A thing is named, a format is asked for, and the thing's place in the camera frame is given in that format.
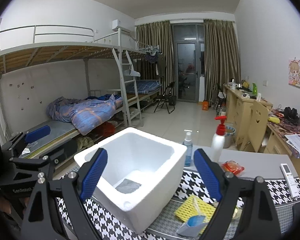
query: white bottle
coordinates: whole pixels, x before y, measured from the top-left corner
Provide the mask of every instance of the white bottle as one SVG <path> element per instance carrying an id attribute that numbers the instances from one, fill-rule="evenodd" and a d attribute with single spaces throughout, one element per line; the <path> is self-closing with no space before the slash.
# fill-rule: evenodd
<path id="1" fill-rule="evenodd" d="M 218 125 L 217 131 L 212 139 L 211 149 L 212 149 L 212 161 L 217 163 L 220 159 L 223 145 L 225 144 L 225 133 L 226 127 L 224 122 L 226 121 L 226 116 L 217 116 L 216 120 L 220 120 L 221 124 Z"/>
<path id="2" fill-rule="evenodd" d="M 191 140 L 190 132 L 186 133 L 185 140 L 183 141 L 182 144 L 187 147 L 185 167 L 190 167 L 191 166 L 191 155 L 192 155 L 192 140 Z"/>

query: blue gripper pad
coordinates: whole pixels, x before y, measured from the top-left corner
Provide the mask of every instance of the blue gripper pad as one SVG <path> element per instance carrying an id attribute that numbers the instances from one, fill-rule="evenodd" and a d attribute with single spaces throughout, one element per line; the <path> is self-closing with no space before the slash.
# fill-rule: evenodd
<path id="1" fill-rule="evenodd" d="M 92 196 L 107 162 L 107 151 L 103 148 L 99 148 L 91 160 L 84 163 L 79 169 L 77 189 L 81 201 L 85 201 Z"/>
<path id="2" fill-rule="evenodd" d="M 43 127 L 38 128 L 37 130 L 34 130 L 30 133 L 26 134 L 25 142 L 26 143 L 33 143 L 47 135 L 49 135 L 51 132 L 51 128 L 48 125 L 45 125 Z"/>
<path id="3" fill-rule="evenodd" d="M 194 152 L 194 165 L 204 185 L 207 187 L 210 197 L 220 202 L 222 199 L 221 189 L 223 188 L 224 179 L 222 177 L 223 171 L 219 164 L 212 162 L 204 150 L 198 149 Z"/>

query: styrofoam box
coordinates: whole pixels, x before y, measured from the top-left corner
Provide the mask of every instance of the styrofoam box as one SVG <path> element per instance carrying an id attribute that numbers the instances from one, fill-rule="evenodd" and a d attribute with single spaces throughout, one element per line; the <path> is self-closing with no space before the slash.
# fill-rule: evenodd
<path id="1" fill-rule="evenodd" d="M 186 146 L 135 128 L 126 128 L 76 154 L 81 167 L 98 148 L 108 152 L 108 163 L 94 196 L 133 232 L 142 233 L 172 198 L 181 180 Z M 115 188 L 129 179 L 141 184 L 132 193 Z"/>

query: white wall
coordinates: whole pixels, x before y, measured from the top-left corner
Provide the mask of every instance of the white wall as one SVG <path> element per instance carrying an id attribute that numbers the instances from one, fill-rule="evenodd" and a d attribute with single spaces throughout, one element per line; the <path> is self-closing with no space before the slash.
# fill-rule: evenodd
<path id="1" fill-rule="evenodd" d="M 28 130 L 48 120 L 46 107 L 58 97 L 87 97 L 83 60 L 16 70 L 3 75 L 0 86 L 2 104 L 12 133 Z"/>
<path id="2" fill-rule="evenodd" d="M 56 24 L 91 28 L 96 38 L 112 33 L 112 21 L 119 19 L 123 27 L 134 31 L 135 20 L 122 12 L 93 0 L 13 0 L 2 15 L 0 30 L 25 25 Z M 91 34 L 68 27 L 37 27 L 36 33 L 61 32 Z M 0 49 L 32 42 L 33 28 L 0 34 Z M 84 36 L 42 35 L 41 41 L 91 41 Z"/>
<path id="3" fill-rule="evenodd" d="M 234 14 L 223 12 L 183 12 L 183 13 L 171 13 L 171 14 L 157 14 L 150 15 L 142 18 L 138 18 L 135 21 L 135 25 L 141 25 L 151 22 L 159 22 L 170 20 L 173 23 L 183 22 L 203 22 L 203 19 L 214 20 L 226 20 L 234 21 Z"/>
<path id="4" fill-rule="evenodd" d="M 295 7 L 289 0 L 240 0 L 234 15 L 242 78 L 249 76 L 274 107 L 299 111 L 300 89 L 288 85 L 288 60 L 300 59 L 300 15 Z"/>
<path id="5" fill-rule="evenodd" d="M 123 27 L 134 31 L 133 18 L 93 0 L 13 0 L 2 15 L 0 29 L 38 24 L 75 25 L 97 30 L 98 38 L 113 32 L 112 21 L 115 19 L 121 20 Z M 37 28 L 37 33 L 43 32 L 89 33 L 72 28 Z M 0 49 L 32 43 L 32 37 L 33 28 L 3 33 L 0 35 Z M 43 35 L 37 36 L 35 42 L 91 40 L 80 36 Z M 42 64 L 4 74 L 0 80 L 1 97 L 11 132 L 24 131 L 47 120 L 47 105 L 60 96 L 87 97 L 84 70 L 83 60 L 76 60 Z M 89 72 L 91 89 L 120 87 L 114 60 L 90 60 Z"/>

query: blue checkered bedding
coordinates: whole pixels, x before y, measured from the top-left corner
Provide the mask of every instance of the blue checkered bedding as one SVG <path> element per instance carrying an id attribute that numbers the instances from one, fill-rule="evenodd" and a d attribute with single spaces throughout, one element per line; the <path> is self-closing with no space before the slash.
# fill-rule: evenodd
<path id="1" fill-rule="evenodd" d="M 137 90 L 138 94 L 150 94 L 150 92 L 158 90 L 161 84 L 157 80 L 137 80 Z M 129 83 L 126 86 L 126 91 L 128 94 L 134 94 L 134 84 Z"/>
<path id="2" fill-rule="evenodd" d="M 86 135 L 98 125 L 108 121 L 115 114 L 116 109 L 122 105 L 122 102 L 121 97 L 115 99 L 114 95 L 105 101 L 60 97 L 48 105 L 46 113 L 53 120 L 72 122 L 82 135 Z"/>

